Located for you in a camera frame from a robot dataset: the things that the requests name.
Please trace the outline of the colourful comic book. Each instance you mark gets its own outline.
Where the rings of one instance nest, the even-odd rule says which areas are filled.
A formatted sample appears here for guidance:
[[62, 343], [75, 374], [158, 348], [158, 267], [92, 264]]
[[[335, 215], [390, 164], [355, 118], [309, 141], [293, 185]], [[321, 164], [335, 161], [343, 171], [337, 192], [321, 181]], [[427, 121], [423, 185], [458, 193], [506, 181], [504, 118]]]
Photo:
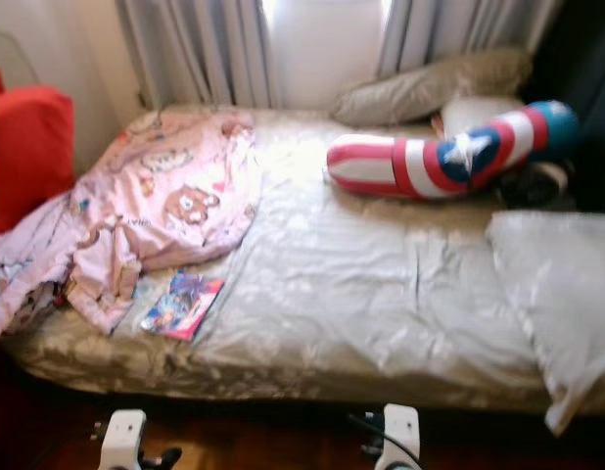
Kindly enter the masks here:
[[178, 269], [167, 290], [141, 319], [140, 327], [169, 339], [192, 341], [223, 286], [221, 278], [191, 268]]

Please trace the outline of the red white blue shield bolster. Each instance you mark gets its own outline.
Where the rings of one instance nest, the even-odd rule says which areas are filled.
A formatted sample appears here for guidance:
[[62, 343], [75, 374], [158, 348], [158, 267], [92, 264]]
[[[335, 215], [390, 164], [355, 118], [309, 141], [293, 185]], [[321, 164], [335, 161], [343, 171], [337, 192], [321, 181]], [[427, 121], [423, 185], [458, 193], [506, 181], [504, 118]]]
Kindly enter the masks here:
[[447, 140], [342, 135], [328, 149], [326, 174], [353, 193], [453, 200], [527, 163], [561, 157], [580, 135], [572, 108], [539, 100]]

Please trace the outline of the pink cartoon print blanket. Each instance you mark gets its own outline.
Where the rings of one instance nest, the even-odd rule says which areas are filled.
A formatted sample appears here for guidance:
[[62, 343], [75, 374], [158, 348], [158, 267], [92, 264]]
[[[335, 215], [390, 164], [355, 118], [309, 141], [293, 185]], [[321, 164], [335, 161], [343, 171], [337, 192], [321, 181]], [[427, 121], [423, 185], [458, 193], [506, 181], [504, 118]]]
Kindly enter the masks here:
[[259, 202], [254, 130], [232, 107], [133, 121], [73, 188], [0, 233], [0, 339], [61, 306], [111, 333], [143, 274], [234, 251]]

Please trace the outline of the off-white pillow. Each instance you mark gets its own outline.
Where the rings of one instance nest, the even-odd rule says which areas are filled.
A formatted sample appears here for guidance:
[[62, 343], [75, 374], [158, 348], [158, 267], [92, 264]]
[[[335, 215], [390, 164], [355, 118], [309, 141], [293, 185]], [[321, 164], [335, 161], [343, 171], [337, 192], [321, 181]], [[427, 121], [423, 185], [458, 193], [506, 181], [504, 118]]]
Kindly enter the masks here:
[[459, 97], [451, 99], [433, 116], [433, 127], [441, 139], [454, 138], [456, 134], [488, 124], [499, 114], [525, 106], [514, 97]]

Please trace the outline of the black and white plush toy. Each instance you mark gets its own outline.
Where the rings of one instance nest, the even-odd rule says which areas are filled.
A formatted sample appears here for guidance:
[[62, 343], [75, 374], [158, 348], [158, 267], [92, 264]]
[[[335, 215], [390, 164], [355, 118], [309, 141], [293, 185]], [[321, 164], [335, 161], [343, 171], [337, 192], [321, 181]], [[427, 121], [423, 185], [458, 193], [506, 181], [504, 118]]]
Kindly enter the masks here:
[[562, 200], [571, 183], [571, 162], [531, 162], [500, 176], [494, 193], [508, 208], [539, 208]]

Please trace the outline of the black furniture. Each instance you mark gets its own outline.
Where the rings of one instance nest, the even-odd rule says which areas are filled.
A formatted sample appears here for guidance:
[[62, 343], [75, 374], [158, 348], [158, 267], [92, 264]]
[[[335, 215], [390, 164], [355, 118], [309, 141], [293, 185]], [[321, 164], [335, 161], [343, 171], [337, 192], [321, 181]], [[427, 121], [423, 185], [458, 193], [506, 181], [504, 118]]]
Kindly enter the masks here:
[[522, 95], [559, 100], [580, 118], [571, 192], [581, 211], [605, 213], [605, 0], [563, 1]]

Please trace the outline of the silver satin pillow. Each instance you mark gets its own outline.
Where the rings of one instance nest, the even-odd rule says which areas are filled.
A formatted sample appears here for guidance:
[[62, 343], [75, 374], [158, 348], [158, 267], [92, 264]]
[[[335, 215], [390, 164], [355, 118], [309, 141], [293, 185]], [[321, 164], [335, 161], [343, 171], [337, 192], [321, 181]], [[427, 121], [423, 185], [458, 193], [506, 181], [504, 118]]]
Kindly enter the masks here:
[[605, 402], [605, 214], [499, 211], [487, 236], [547, 386], [545, 425], [561, 436]]

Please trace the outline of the grey-brown pillow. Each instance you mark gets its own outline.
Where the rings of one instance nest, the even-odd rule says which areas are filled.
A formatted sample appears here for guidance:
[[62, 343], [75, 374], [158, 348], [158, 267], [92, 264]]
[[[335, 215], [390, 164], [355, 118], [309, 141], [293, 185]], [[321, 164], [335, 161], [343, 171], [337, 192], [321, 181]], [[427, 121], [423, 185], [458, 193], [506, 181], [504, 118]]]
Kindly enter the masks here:
[[338, 95], [331, 118], [356, 128], [423, 119], [455, 98], [514, 95], [533, 67], [517, 48], [460, 55], [355, 85]]

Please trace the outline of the grey curtain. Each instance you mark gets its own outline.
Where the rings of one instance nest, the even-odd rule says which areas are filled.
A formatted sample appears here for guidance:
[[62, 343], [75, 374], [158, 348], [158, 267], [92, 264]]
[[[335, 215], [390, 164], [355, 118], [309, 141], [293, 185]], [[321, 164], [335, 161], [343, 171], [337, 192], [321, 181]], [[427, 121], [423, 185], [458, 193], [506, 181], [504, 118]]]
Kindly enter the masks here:
[[385, 0], [377, 74], [495, 48], [535, 51], [566, 0]]
[[147, 111], [283, 107], [262, 0], [115, 0]]

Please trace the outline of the bed with grey floral sheet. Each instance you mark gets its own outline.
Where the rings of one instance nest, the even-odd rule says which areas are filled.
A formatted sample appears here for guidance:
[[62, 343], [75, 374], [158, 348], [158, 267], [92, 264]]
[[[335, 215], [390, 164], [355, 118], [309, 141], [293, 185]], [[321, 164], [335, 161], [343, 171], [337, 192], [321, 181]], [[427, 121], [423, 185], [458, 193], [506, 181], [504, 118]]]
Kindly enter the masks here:
[[262, 198], [240, 247], [204, 265], [225, 287], [194, 340], [140, 326], [165, 269], [141, 279], [110, 335], [64, 308], [1, 340], [4, 353], [86, 393], [547, 410], [528, 321], [486, 236], [495, 202], [339, 191], [322, 161], [346, 126], [318, 112], [252, 117]]

